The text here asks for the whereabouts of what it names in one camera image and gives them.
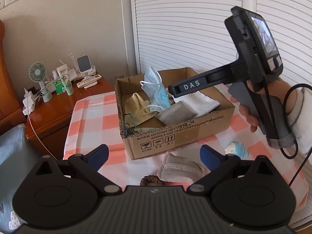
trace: face mask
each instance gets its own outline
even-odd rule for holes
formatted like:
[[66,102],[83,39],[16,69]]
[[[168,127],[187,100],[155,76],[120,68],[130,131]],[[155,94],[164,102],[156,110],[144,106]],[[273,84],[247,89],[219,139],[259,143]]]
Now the face mask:
[[124,122],[128,123],[130,127],[134,127],[155,116],[157,112],[150,112],[146,107],[148,104],[147,100],[144,101],[139,94],[134,93],[124,104],[125,113],[131,114],[124,117]]
[[162,181],[193,184],[205,176],[205,172],[199,164],[190,159],[167,152],[157,176]]
[[208,114],[220,105],[217,100],[207,97],[200,91],[174,98],[175,103],[179,101],[190,106],[197,113],[196,117]]
[[179,101],[156,115],[165,125],[177,124],[193,119],[197,113],[186,103]]
[[142,90],[149,96],[151,101],[150,111],[161,112],[170,107],[169,98],[165,87],[162,84],[160,74],[153,68],[144,75],[144,81],[140,81]]

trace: black cable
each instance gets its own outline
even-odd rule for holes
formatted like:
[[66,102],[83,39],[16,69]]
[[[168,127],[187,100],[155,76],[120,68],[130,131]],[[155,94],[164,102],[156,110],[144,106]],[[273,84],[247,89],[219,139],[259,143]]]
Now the black cable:
[[[264,88],[264,91],[265,91],[265,94],[266,94],[266,100],[268,102],[272,123],[273,123],[273,126],[275,128],[276,135],[278,135],[277,128],[276,128],[276,123],[275,123],[275,118],[274,118],[274,113],[273,113],[273,108],[272,108],[272,103],[271,103],[271,99],[270,99],[270,95],[269,95],[268,83],[266,81],[266,78],[264,80],[263,88]],[[300,84],[296,84],[295,86],[291,87],[289,89],[289,91],[286,93],[286,96],[285,96],[284,102],[283,102],[283,117],[284,117],[284,121],[285,121],[285,124],[287,125],[286,127],[287,127],[287,130],[288,130],[289,133],[292,133],[292,130],[291,130],[290,126],[288,125],[288,119],[287,119],[287,113],[286,113],[286,103],[287,103],[287,100],[288,100],[290,94],[297,88],[308,88],[309,90],[312,91],[312,86],[310,86],[308,84],[305,84],[305,83],[300,83]],[[295,153],[292,156],[288,156],[285,153],[283,148],[280,149],[282,154],[283,154],[283,156],[286,157],[287,159],[294,159],[297,156],[297,154],[298,154],[298,143],[297,143],[296,139],[294,140],[294,144],[295,144]],[[302,164],[298,168],[297,172],[295,173],[295,175],[293,176],[293,178],[289,182],[289,186],[291,186],[291,184],[294,182],[294,180],[296,179],[297,175],[299,174],[299,172],[301,171],[301,169],[305,165],[305,163],[308,161],[308,159],[309,159],[311,154],[312,154],[312,147],[310,148],[310,151],[308,152],[307,156],[305,157],[305,159],[303,160]]]
[[[284,120],[286,121],[286,124],[288,124],[287,113],[286,113],[287,99],[289,98],[290,94],[297,88],[308,88],[309,90],[312,91],[312,86],[308,85],[308,84],[305,84],[305,83],[296,84],[295,86],[293,86],[293,87],[291,87],[289,89],[289,91],[286,93],[286,96],[285,96],[284,102],[283,102],[283,116],[284,116]],[[298,153],[298,143],[297,143],[297,140],[295,140],[295,145],[296,145],[296,152],[294,153],[294,155],[297,155],[297,153]],[[303,168],[305,163],[308,161],[308,159],[309,159],[311,154],[312,154],[312,147],[310,148],[310,151],[308,152],[307,156],[305,157],[305,159],[303,160],[302,164],[298,168],[297,172],[295,173],[295,175],[293,176],[293,178],[289,182],[289,186],[291,186],[291,184],[294,182],[294,180],[298,176],[299,172],[301,171],[301,169]]]

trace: bottle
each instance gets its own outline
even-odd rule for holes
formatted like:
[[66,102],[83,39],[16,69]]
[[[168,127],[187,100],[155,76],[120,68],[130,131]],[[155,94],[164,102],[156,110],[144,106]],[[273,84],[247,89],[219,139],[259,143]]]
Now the bottle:
[[74,94],[74,89],[73,86],[71,85],[71,79],[69,74],[65,74],[61,77],[62,84],[68,94],[68,96],[71,96]]
[[244,144],[240,142],[231,142],[225,148],[225,154],[237,155],[240,159],[249,157],[249,151],[245,148]]
[[60,95],[61,93],[65,92],[65,88],[62,84],[60,77],[57,76],[57,72],[55,70],[52,71],[52,75],[54,78],[54,80],[52,80],[52,82],[54,84],[55,91],[57,92],[57,95]]

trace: cardboard box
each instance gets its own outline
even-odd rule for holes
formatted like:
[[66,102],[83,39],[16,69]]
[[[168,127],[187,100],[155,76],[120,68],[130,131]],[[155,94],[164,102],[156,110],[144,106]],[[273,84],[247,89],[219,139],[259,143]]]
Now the cardboard box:
[[[178,68],[159,71],[165,87],[183,79],[197,75],[191,68]],[[143,100],[149,99],[141,89],[140,81],[144,74],[118,79],[115,93],[119,116],[119,127],[124,147],[132,160],[157,155],[185,144],[195,142],[210,135],[219,133],[229,127],[234,112],[234,105],[216,88],[201,90],[203,94],[220,102],[219,107],[204,116],[186,122],[166,126],[156,117],[139,125],[140,128],[157,128],[146,133],[126,137],[124,134],[124,104],[133,93],[138,93]]]

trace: checkered tablecloth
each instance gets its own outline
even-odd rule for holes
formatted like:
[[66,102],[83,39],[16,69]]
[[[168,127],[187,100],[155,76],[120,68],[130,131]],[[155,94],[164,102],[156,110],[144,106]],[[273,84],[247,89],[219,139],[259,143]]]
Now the checkered tablecloth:
[[[218,85],[217,88],[228,99],[230,98],[225,85]],[[247,159],[266,155],[289,183],[298,165],[293,160],[286,159],[279,150],[270,148],[260,129],[251,133],[245,118],[238,112],[238,104],[235,105],[230,127],[226,131],[177,148],[172,153],[202,164],[199,150],[203,144],[208,144],[219,153],[225,154],[224,148],[230,142],[239,141],[250,152]],[[139,185],[146,175],[156,175],[164,158],[164,154],[137,160],[129,158],[120,136],[115,92],[77,101],[66,139],[64,159],[76,153],[87,154],[101,144],[109,147],[110,154],[108,161],[99,169],[99,173],[123,188],[127,185]],[[299,210],[304,207],[308,194],[308,183],[302,173],[298,175],[291,188],[296,196],[297,210]]]

